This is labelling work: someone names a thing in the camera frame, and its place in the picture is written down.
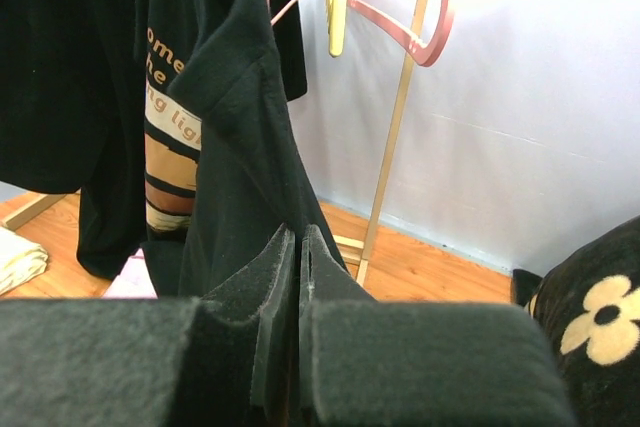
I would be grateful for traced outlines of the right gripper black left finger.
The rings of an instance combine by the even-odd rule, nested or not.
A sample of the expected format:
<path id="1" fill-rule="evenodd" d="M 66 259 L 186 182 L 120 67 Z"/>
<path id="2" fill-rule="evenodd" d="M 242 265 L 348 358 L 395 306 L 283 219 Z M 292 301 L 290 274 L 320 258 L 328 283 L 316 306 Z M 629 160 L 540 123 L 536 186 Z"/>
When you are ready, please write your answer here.
<path id="1" fill-rule="evenodd" d="M 282 426 L 295 238 L 204 298 L 5 300 L 5 426 Z"/>

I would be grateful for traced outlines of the black t shirt with print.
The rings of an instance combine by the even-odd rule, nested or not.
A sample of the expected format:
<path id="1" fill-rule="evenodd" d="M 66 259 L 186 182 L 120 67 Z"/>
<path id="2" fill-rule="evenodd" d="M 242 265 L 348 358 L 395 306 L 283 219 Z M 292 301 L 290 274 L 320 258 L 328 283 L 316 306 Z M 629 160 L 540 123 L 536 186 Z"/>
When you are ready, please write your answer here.
<path id="1" fill-rule="evenodd" d="M 142 249 L 156 291 L 200 296 L 281 225 L 331 232 L 287 104 L 307 90 L 300 15 L 267 0 L 135 0 L 143 190 L 83 188 L 79 263 L 113 279 Z"/>

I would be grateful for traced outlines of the black t shirt far left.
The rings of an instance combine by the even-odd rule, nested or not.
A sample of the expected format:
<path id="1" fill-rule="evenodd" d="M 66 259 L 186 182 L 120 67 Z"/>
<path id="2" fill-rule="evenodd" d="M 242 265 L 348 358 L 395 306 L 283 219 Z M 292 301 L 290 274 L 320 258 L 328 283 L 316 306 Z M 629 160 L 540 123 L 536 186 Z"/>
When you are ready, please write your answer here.
<path id="1" fill-rule="evenodd" d="M 143 190 L 135 0 L 1 0 L 1 178 Z"/>

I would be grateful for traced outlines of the pink t shirt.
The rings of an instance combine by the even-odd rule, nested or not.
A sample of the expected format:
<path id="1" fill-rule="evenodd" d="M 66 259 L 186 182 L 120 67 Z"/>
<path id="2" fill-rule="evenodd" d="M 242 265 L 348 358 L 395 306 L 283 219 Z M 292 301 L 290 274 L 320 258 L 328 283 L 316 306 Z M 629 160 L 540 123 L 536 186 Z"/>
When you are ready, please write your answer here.
<path id="1" fill-rule="evenodd" d="M 102 295 L 103 298 L 156 298 L 144 252 L 138 249 Z"/>

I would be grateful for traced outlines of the black floral plush blanket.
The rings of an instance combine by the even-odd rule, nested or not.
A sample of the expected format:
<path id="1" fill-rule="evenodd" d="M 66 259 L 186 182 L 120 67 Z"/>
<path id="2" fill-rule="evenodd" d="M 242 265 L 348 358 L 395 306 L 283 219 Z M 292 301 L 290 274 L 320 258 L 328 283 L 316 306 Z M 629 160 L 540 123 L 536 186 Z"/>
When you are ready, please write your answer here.
<path id="1" fill-rule="evenodd" d="M 639 220 L 546 275 L 516 269 L 511 300 L 547 336 L 582 426 L 639 424 Z"/>

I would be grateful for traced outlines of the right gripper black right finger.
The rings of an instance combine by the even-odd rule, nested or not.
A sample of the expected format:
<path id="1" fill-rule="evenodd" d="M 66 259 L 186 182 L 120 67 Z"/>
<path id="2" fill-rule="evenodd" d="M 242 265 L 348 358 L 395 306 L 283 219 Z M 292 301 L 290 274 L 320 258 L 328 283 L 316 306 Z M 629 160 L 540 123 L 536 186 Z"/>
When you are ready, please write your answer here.
<path id="1" fill-rule="evenodd" d="M 539 326 L 504 303 L 381 302 L 309 226 L 300 407 L 310 426 L 573 426 Z"/>

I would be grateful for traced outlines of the folded cream cloth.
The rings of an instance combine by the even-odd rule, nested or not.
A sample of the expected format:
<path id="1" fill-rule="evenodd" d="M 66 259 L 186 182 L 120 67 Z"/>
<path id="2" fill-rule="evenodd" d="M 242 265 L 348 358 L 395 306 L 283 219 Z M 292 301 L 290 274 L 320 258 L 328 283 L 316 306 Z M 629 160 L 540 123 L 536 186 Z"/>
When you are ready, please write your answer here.
<path id="1" fill-rule="evenodd" d="M 43 274 L 48 261 L 49 254 L 40 244 L 1 227 L 1 294 Z"/>

